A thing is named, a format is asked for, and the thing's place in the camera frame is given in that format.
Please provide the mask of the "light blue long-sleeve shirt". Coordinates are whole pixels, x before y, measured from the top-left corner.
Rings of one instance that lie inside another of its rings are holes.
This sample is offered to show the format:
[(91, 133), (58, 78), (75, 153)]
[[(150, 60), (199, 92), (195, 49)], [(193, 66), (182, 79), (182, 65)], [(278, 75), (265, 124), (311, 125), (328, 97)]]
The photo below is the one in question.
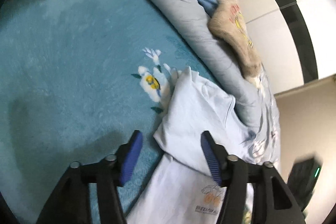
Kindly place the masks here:
[(215, 223), (225, 191), (211, 178), (201, 147), (209, 131), (228, 153), (254, 163), (255, 133), (239, 120), (235, 98), (186, 68), (154, 133), (164, 154), (127, 216), (128, 223)]

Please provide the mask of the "teal floral bed blanket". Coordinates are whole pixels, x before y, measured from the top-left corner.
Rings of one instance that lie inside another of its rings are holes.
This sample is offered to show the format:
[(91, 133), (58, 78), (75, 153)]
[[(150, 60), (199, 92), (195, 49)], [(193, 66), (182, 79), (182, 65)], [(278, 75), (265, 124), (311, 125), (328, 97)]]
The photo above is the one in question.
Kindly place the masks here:
[(159, 158), (158, 104), (140, 85), (143, 48), (206, 73), (148, 0), (11, 0), (1, 9), (1, 193), (20, 223), (34, 223), (67, 164), (114, 151), (140, 129), (128, 206)]

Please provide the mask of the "beige fuzzy sweater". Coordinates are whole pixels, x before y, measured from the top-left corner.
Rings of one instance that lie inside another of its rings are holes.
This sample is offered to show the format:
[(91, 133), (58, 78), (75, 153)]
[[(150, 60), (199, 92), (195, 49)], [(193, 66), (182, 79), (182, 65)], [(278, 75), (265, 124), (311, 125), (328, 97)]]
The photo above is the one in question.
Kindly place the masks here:
[(210, 32), (227, 42), (235, 51), (244, 78), (253, 82), (259, 78), (262, 61), (252, 40), (238, 0), (217, 0), (218, 6), (208, 23)]

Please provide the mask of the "white wardrobe black stripe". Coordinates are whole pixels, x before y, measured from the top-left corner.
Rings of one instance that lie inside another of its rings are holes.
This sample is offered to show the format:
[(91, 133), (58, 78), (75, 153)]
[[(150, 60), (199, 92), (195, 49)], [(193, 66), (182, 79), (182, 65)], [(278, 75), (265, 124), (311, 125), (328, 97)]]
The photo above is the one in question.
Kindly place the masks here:
[(335, 0), (238, 0), (274, 93), (335, 73)]

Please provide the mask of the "grey-blue floral duvet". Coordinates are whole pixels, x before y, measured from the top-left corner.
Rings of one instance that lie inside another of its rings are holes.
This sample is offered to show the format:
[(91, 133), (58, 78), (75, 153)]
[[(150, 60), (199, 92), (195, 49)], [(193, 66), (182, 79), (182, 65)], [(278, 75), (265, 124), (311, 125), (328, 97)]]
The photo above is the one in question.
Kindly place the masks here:
[(280, 123), (267, 74), (259, 88), (244, 79), (233, 49), (209, 31), (209, 16), (197, 0), (151, 0), (219, 81), (236, 99), (240, 120), (256, 133), (252, 158), (257, 163), (280, 164)]

